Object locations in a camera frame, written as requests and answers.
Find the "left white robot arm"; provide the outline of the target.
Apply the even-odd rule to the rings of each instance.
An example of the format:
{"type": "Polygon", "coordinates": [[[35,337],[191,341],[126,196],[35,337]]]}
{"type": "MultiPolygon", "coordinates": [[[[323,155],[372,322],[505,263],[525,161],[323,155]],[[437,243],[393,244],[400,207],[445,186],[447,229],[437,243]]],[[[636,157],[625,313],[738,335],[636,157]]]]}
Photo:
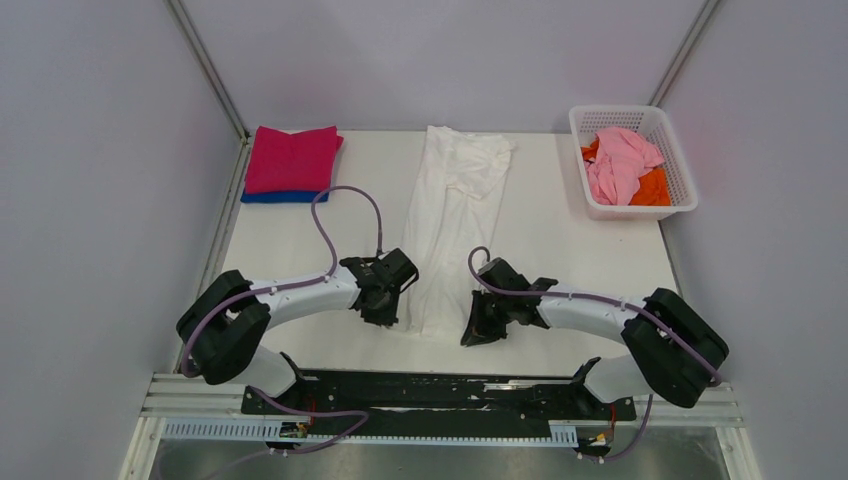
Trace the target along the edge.
{"type": "Polygon", "coordinates": [[[257,281],[240,271],[220,274],[176,323],[185,346],[182,370],[209,385],[235,383],[258,389],[283,413],[298,411],[306,386],[294,362],[262,346],[264,335],[293,320],[353,310],[376,326],[398,321],[402,293],[419,271],[395,248],[376,257],[349,257],[312,278],[257,281]]]}

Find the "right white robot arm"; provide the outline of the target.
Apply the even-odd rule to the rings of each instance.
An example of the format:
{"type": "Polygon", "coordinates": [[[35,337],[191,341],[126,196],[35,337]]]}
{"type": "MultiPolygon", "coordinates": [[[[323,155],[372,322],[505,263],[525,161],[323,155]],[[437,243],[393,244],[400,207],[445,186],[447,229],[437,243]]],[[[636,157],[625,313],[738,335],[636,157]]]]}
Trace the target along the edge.
{"type": "Polygon", "coordinates": [[[637,300],[568,288],[555,279],[529,282],[506,260],[472,269],[474,292],[462,345],[505,338],[512,322],[546,330],[572,330],[623,345],[615,358],[594,357],[572,377],[571,403],[596,417],[620,399],[657,395],[692,408],[721,383],[727,343],[676,292],[656,288],[637,300]]]}

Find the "white printed t shirt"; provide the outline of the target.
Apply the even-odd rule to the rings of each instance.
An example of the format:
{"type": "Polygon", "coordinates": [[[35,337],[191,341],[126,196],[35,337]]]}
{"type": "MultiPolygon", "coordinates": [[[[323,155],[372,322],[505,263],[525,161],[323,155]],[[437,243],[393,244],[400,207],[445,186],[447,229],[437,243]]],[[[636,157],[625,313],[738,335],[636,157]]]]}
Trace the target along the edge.
{"type": "Polygon", "coordinates": [[[420,274],[401,307],[407,332],[459,341],[477,286],[468,254],[493,240],[515,148],[500,134],[428,127],[401,243],[420,274]]]}

